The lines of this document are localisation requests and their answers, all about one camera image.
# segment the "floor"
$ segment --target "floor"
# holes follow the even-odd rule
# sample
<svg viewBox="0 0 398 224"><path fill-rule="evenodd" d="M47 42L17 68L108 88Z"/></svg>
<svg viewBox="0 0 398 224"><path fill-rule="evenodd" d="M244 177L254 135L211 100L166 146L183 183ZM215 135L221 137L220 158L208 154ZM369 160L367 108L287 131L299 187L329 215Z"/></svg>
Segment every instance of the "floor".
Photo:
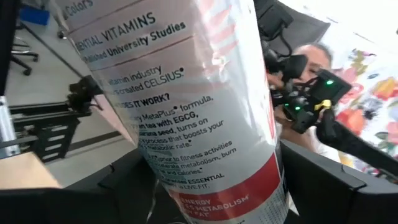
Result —
<svg viewBox="0 0 398 224"><path fill-rule="evenodd" d="M11 63L6 92L9 104L65 101L68 85L76 83L80 79L76 72L89 75L90 71L80 60L72 45L67 40L60 40L57 37L57 25L54 20L51 19L49 25L45 27L28 22L26 22L26 26L76 71L68 68L27 30L19 30L17 36L23 38L33 51L40 54L40 60L33 62L29 57L19 57L32 66L33 71L29 77L22 74L23 69L20 66ZM96 111L93 112L93 115L82 118L80 121L81 124L78 126L73 142L115 131ZM46 166L59 183L66 187L119 159L134 148L134 145L118 136L74 150L68 153L67 158L50 162Z"/></svg>

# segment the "celsius can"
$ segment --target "celsius can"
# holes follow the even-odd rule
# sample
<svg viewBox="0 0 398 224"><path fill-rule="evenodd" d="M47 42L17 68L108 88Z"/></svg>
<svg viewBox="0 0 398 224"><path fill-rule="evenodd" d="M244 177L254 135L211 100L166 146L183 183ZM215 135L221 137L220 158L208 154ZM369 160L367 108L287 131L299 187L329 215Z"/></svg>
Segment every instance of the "celsius can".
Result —
<svg viewBox="0 0 398 224"><path fill-rule="evenodd" d="M252 0L59 0L67 36L190 223L283 223Z"/></svg>

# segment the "beverage can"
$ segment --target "beverage can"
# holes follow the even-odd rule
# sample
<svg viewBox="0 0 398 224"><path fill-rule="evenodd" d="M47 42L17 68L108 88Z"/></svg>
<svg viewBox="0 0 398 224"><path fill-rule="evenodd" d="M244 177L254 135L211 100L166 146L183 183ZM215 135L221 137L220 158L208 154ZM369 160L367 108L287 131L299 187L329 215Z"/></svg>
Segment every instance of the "beverage can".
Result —
<svg viewBox="0 0 398 224"><path fill-rule="evenodd" d="M190 223L283 223L253 1L59 0L67 36Z"/></svg>

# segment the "person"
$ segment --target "person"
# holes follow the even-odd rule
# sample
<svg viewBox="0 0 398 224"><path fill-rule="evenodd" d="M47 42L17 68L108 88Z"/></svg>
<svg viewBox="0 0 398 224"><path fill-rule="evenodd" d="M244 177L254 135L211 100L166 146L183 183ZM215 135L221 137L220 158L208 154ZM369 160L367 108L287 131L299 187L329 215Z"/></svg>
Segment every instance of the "person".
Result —
<svg viewBox="0 0 398 224"><path fill-rule="evenodd" d="M319 69L331 70L331 63L333 61L333 56L329 49L322 44L313 43L305 44L297 47L294 55L306 55L308 58L307 66L305 67L301 77L294 80L294 83L305 83L312 78L317 76ZM267 74L267 79L270 85L283 86L281 81L283 74L278 76ZM316 137L315 128L311 127L304 134L299 134L295 132L291 126L292 122L286 118L286 115L282 111L282 105L278 106L274 111L275 120L279 125L281 125L282 131L280 138L288 140L299 146L302 146L310 151L319 153L329 159L336 162L340 162L340 157L338 151L329 146L322 144Z"/></svg>

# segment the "blue box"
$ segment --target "blue box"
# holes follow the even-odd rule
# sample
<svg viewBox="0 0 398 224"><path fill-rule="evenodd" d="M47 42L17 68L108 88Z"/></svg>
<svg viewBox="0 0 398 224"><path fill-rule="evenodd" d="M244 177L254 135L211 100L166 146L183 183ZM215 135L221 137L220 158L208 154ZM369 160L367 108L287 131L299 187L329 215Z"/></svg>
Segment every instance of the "blue box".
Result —
<svg viewBox="0 0 398 224"><path fill-rule="evenodd" d="M22 21L46 26L49 23L50 12L33 7L23 7L19 11L19 18Z"/></svg>

